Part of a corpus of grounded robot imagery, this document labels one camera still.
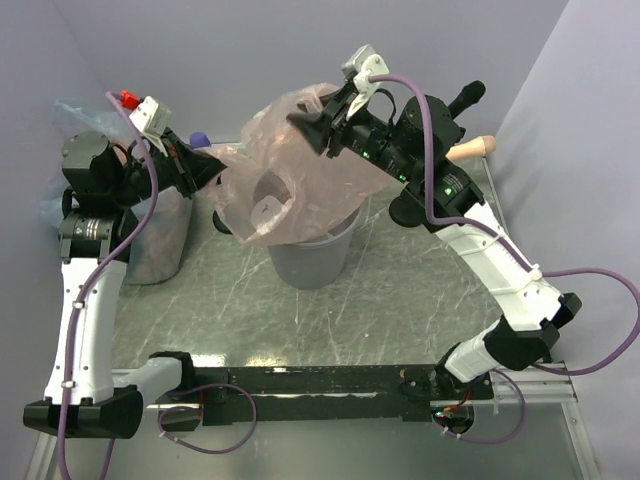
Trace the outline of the pink plastic trash bag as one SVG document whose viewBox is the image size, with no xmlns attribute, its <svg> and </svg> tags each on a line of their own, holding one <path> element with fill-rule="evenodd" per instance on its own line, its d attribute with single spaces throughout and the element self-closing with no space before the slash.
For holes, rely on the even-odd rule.
<svg viewBox="0 0 640 480">
<path fill-rule="evenodd" d="M 337 89 L 320 83 L 285 93 L 244 125 L 238 144 L 207 148 L 225 169 L 205 193 L 239 243 L 318 238 L 390 185 L 389 176 L 349 150 L 317 155 L 286 120 L 293 112 L 320 111 L 321 96 Z"/>
</svg>

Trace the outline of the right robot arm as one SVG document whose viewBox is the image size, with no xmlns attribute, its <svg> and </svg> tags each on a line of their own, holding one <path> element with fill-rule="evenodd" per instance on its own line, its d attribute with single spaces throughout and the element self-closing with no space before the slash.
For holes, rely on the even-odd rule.
<svg viewBox="0 0 640 480">
<path fill-rule="evenodd" d="M 469 266 L 498 303 L 500 318 L 473 338 L 454 345 L 435 368 L 438 390 L 458 398 L 490 370 L 503 366 L 521 371 L 545 357 L 560 330 L 578 314 L 582 302 L 562 293 L 527 261 L 508 238 L 485 197 L 461 167 L 448 160 L 449 150 L 465 130 L 456 118 L 486 91 L 473 81 L 450 103 L 427 96 L 431 118 L 433 165 L 427 167 L 419 102 L 411 98 L 397 121 L 383 121 L 361 107 L 347 83 L 321 96 L 318 112 L 299 104 L 288 123 L 312 150 L 329 158 L 343 149 L 361 156 L 403 183 L 389 215 L 406 228 L 424 226 Z"/>
</svg>

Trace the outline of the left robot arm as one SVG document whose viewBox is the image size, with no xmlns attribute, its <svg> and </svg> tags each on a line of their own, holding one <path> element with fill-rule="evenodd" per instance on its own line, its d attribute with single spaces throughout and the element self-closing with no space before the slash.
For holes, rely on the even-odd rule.
<svg viewBox="0 0 640 480">
<path fill-rule="evenodd" d="M 167 394 L 176 402 L 196 393 L 186 352 L 161 352 L 121 380 L 112 374 L 117 300 L 130 260 L 130 235 L 144 223 L 133 206 L 175 188 L 189 198 L 224 169 L 211 154 L 166 130 L 151 149 L 153 171 L 104 134 L 86 131 L 62 147 L 58 229 L 63 309 L 56 358 L 43 397 L 25 406 L 25 427 L 66 438 L 129 439 L 146 406 Z"/>
</svg>

